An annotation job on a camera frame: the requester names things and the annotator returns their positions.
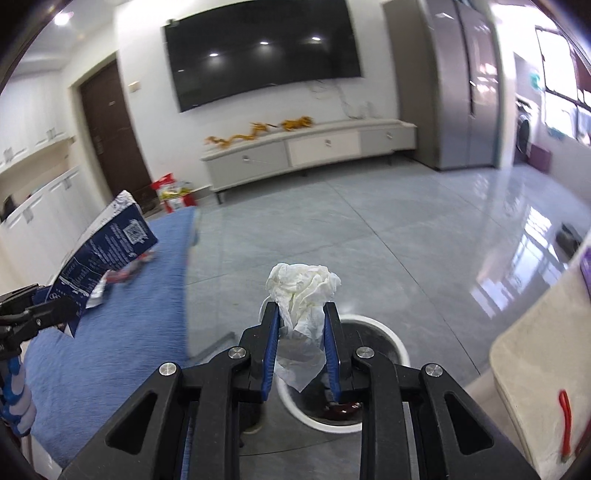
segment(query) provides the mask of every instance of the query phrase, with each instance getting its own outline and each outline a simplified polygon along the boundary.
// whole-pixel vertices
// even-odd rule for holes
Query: qr code
[[[132,245],[143,244],[144,240],[148,238],[146,230],[137,220],[131,220],[129,225],[123,229],[123,233]]]

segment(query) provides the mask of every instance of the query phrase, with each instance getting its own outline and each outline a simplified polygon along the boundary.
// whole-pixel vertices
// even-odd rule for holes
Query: ceiling light
[[[59,12],[53,19],[53,21],[59,27],[66,25],[70,19],[74,16],[74,12]]]

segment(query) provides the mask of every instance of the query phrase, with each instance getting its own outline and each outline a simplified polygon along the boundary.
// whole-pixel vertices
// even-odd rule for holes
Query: wooden door
[[[130,192],[145,212],[156,206],[152,180],[139,151],[119,80],[110,63],[80,87],[82,105],[96,156],[113,195]]]

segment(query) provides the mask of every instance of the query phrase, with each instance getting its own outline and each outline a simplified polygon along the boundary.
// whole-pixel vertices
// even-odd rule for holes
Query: refrigerator
[[[456,0],[383,8],[400,119],[417,126],[415,159],[438,170],[494,165],[499,77],[484,15]]]

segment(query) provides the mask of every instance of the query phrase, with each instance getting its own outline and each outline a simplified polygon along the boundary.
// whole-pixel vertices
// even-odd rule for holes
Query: tiled floor
[[[222,206],[203,203],[187,286],[192,355],[226,348],[256,323],[276,263],[322,264],[342,280],[339,312],[379,320],[414,367],[437,362],[462,385],[564,270],[554,246],[561,223],[581,234],[591,226],[588,206],[529,166],[438,173],[399,157],[264,180],[228,191]],[[358,476],[357,436],[309,430],[274,393],[263,430],[245,443],[244,479]]]

